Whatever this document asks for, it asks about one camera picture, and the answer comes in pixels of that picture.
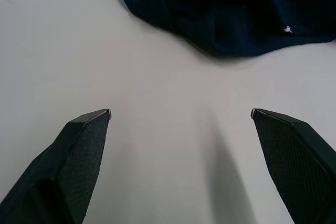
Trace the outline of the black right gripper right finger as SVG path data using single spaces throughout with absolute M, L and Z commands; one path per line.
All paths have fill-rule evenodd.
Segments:
M 336 151 L 306 122 L 253 109 L 272 181 L 295 224 L 336 224 Z

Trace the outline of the dark navy zip garment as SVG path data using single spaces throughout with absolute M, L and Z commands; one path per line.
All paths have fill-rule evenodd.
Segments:
M 336 40 L 336 0 L 123 0 L 130 12 L 217 55 L 251 57 Z

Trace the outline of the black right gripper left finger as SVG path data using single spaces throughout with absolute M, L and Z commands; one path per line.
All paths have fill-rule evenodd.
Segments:
M 82 224 L 95 188 L 111 111 L 69 121 L 0 203 L 0 224 Z

